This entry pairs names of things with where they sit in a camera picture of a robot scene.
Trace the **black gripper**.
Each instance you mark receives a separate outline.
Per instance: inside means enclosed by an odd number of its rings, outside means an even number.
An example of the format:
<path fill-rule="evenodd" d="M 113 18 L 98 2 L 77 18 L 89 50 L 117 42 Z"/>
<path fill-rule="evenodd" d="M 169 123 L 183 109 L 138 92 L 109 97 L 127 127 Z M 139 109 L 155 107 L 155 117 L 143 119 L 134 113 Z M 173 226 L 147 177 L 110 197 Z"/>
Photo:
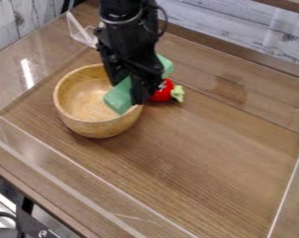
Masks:
<path fill-rule="evenodd" d="M 99 18 L 95 49 L 111 86 L 131 75 L 131 104 L 142 105 L 163 82 L 165 68 L 155 54 L 161 36 L 155 17 Z"/>

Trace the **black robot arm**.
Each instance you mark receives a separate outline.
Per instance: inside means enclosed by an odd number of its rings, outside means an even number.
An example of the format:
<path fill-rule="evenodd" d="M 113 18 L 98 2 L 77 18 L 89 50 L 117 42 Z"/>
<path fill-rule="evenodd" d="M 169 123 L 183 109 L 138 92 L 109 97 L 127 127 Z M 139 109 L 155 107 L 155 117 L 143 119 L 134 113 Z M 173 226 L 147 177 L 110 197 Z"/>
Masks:
<path fill-rule="evenodd" d="M 143 104 L 162 83 L 165 67 L 155 44 L 167 15 L 155 0 L 98 0 L 95 50 L 113 86 L 130 78 L 131 104 Z"/>

